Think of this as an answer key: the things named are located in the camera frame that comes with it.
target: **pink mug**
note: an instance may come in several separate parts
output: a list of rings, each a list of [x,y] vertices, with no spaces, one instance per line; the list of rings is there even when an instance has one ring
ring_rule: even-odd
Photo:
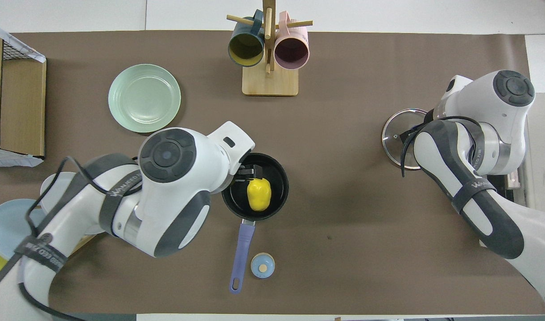
[[[288,12],[281,12],[274,43],[274,59],[280,67],[295,70],[308,62],[310,50],[306,27],[288,28],[287,24],[291,22],[296,20],[291,20]]]

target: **mug rack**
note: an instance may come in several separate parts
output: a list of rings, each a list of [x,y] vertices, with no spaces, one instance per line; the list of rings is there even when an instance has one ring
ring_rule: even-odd
[[[274,45],[279,26],[276,24],[276,0],[263,0],[264,57],[253,67],[243,67],[242,91],[247,96],[296,96],[298,70],[275,68]],[[227,20],[252,25],[253,21],[227,15]],[[312,26],[313,21],[299,21],[287,27]]]

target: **wooden crate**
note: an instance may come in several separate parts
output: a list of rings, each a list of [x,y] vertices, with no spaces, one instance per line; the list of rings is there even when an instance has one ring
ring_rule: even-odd
[[[45,156],[46,62],[4,59],[0,38],[0,150]]]

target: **dark teal mug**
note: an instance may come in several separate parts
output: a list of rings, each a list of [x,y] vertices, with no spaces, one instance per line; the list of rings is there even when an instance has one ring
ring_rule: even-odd
[[[229,57],[236,64],[251,67],[259,63],[264,56],[263,12],[256,10],[252,18],[247,16],[245,19],[252,20],[252,26],[237,22],[229,41],[228,51]]]

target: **metal rim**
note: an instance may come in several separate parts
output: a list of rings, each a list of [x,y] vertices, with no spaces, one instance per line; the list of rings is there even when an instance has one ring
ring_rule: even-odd
[[[423,116],[427,115],[427,112],[423,109],[419,109],[419,108],[407,108],[407,109],[404,109],[404,110],[401,110],[399,112],[396,112],[395,114],[393,114],[393,116],[391,116],[387,122],[385,122],[385,125],[383,126],[383,130],[381,130],[381,144],[383,146],[383,150],[385,151],[385,154],[387,154],[387,156],[389,157],[389,159],[391,159],[393,161],[393,163],[395,163],[397,166],[400,166],[401,167],[401,163],[400,162],[397,162],[395,160],[395,158],[393,158],[393,156],[389,153],[389,150],[387,149],[387,147],[385,146],[385,130],[387,129],[387,126],[391,123],[391,121],[396,118],[397,116],[401,115],[401,114],[404,114],[406,112],[415,112],[415,113],[421,113],[423,114]],[[417,170],[420,170],[421,169],[421,166],[405,166],[405,169],[406,170],[411,170],[411,171],[417,171]]]

